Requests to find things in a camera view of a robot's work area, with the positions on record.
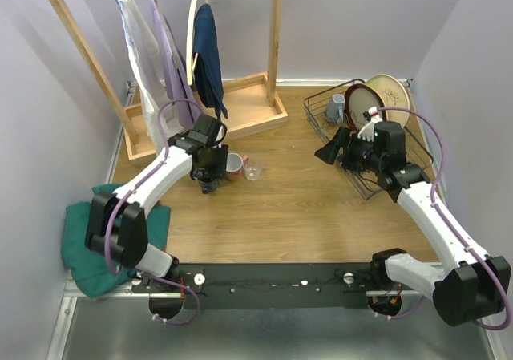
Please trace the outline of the pink mug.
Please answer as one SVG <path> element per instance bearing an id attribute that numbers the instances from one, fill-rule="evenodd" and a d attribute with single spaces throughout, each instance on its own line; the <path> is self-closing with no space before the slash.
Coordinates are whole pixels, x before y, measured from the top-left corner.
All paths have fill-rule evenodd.
<path id="1" fill-rule="evenodd" d="M 239 155 L 234 152 L 228 153 L 225 179 L 227 181 L 237 181 L 244 175 L 244 162 L 248 159 L 247 155 Z"/>

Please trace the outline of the clear drinking glass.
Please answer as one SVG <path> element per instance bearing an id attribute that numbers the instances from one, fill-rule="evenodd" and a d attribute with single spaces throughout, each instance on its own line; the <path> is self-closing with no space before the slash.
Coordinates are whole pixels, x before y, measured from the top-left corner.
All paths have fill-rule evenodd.
<path id="1" fill-rule="evenodd" d="M 259 156 L 245 156 L 243 158 L 244 175 L 249 181 L 256 181 L 260 178 L 263 166 L 263 159 Z"/>

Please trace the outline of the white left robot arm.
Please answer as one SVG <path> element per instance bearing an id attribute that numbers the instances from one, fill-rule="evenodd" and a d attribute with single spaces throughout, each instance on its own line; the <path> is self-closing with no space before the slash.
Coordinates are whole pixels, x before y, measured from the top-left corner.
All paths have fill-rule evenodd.
<path id="1" fill-rule="evenodd" d="M 91 201 L 85 246 L 103 255 L 114 273 L 117 266 L 147 273 L 161 292 L 172 290 L 180 275 L 179 260 L 156 248 L 148 236 L 147 217 L 161 197 L 188 176 L 208 186 L 225 176 L 228 129 L 202 114 L 193 129 L 164 137 L 164 148 L 136 178 Z"/>

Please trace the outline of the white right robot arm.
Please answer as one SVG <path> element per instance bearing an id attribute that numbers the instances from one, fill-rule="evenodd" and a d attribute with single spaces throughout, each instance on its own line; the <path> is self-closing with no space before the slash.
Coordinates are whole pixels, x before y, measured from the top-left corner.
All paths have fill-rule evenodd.
<path id="1" fill-rule="evenodd" d="M 414 220 L 442 265 L 436 269 L 402 249 L 388 249 L 373 255 L 370 283 L 378 289 L 399 283 L 417 291 L 433 302 L 449 326 L 504 312 L 505 321 L 496 328 L 508 327 L 512 318 L 507 300 L 510 264 L 480 247 L 440 202 L 429 176 L 408 161 L 406 134 L 400 124 L 378 121 L 362 130 L 358 134 L 339 128 L 314 155 L 327 164 L 372 172 L 381 189 Z"/>

